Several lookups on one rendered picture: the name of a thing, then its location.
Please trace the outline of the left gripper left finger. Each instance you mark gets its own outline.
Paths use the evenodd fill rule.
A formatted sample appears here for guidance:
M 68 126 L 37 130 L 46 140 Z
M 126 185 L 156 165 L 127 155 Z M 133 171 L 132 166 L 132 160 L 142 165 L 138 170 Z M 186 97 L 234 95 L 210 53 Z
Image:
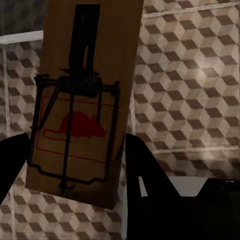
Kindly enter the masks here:
M 27 133 L 0 142 L 0 205 L 32 151 Z

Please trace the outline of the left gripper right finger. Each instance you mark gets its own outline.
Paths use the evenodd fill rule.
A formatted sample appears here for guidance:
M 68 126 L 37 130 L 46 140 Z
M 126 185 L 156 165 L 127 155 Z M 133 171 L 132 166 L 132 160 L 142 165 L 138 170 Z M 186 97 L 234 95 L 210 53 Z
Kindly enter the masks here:
M 210 240 L 145 142 L 125 136 L 129 240 Z M 156 223 L 145 220 L 139 168 Z

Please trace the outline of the mousetrap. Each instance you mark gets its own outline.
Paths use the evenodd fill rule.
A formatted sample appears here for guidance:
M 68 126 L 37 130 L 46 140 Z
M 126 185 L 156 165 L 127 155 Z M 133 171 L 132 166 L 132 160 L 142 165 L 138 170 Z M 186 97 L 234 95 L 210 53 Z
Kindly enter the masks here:
M 113 210 L 144 0 L 48 0 L 25 188 Z

